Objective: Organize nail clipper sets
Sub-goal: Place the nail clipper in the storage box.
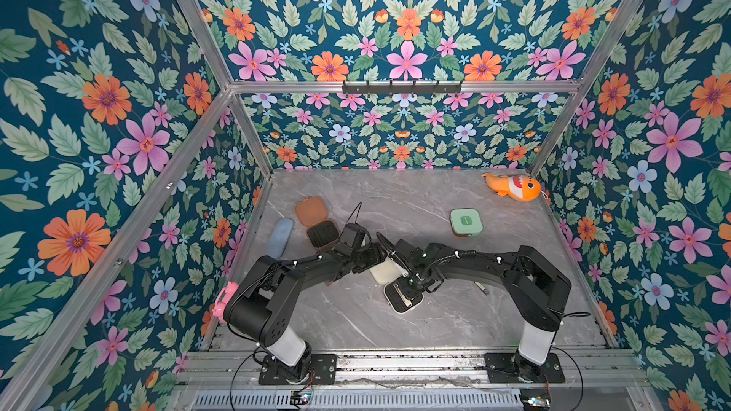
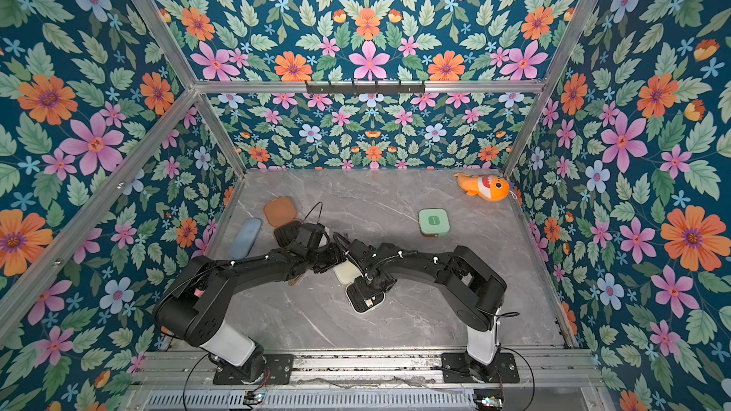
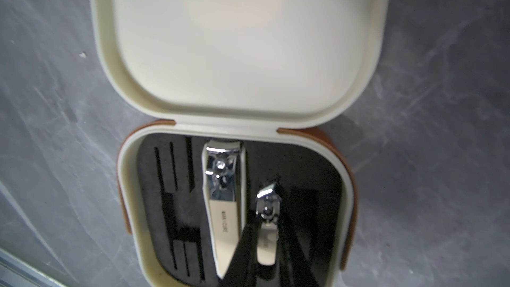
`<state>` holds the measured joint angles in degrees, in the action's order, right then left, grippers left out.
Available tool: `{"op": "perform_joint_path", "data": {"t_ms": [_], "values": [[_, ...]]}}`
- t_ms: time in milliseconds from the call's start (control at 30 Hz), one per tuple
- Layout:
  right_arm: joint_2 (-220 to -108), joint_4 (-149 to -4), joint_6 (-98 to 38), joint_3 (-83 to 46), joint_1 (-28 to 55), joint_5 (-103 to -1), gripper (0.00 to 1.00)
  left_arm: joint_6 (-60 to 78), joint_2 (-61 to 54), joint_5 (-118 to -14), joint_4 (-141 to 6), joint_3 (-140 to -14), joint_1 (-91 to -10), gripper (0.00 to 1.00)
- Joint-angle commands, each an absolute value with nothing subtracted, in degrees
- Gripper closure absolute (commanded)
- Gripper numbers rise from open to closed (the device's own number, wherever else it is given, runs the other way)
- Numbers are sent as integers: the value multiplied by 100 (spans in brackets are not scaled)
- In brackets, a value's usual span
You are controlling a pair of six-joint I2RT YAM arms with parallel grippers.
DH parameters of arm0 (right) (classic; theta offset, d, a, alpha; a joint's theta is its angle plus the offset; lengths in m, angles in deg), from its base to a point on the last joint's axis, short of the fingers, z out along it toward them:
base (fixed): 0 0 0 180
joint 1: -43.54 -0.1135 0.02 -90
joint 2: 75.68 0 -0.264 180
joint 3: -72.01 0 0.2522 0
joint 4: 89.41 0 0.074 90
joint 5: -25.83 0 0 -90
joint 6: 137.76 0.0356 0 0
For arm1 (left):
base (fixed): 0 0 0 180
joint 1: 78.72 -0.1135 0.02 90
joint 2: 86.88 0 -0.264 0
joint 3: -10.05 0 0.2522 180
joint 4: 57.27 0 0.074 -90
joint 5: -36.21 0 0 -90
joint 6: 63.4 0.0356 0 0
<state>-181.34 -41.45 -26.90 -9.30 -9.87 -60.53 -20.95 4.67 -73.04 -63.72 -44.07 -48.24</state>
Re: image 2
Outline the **cream nail clipper case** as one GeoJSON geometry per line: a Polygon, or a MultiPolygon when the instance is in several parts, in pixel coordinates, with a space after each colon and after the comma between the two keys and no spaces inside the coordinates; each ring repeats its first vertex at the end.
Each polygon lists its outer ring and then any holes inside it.
{"type": "Polygon", "coordinates": [[[371,270],[368,264],[354,264],[346,261],[333,268],[341,285],[346,287],[346,296],[354,311],[363,314],[384,302],[386,292],[393,286],[393,280],[382,272],[371,270]]]}

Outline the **green nail clipper case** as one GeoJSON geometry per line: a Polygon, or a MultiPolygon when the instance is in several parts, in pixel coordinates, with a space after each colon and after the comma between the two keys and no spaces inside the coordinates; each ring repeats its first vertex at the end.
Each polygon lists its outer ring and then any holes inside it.
{"type": "Polygon", "coordinates": [[[425,237],[445,237],[450,232],[450,224],[445,209],[421,209],[418,213],[420,232],[425,237]]]}

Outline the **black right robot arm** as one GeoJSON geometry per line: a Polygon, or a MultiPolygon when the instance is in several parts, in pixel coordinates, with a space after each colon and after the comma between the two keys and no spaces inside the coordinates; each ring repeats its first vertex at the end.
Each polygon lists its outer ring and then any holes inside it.
{"type": "Polygon", "coordinates": [[[432,285],[468,327],[464,364],[451,370],[477,382],[497,377],[498,325],[508,286],[471,249],[459,245],[451,252],[436,254],[353,241],[341,251],[361,272],[346,288],[356,312],[365,313],[384,302],[386,293],[400,280],[432,285]]]}

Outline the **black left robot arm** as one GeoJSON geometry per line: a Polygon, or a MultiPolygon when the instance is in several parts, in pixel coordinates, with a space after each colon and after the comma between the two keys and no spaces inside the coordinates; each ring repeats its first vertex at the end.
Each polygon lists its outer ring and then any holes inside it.
{"type": "Polygon", "coordinates": [[[237,241],[228,261],[207,256],[192,260],[154,308],[158,327],[207,352],[219,365],[258,376],[262,347],[234,321],[236,313],[254,311],[246,308],[244,296],[329,271],[346,260],[343,247],[348,244],[320,223],[300,221],[276,228],[274,240],[273,249],[258,255],[244,257],[244,244],[237,241]]]}

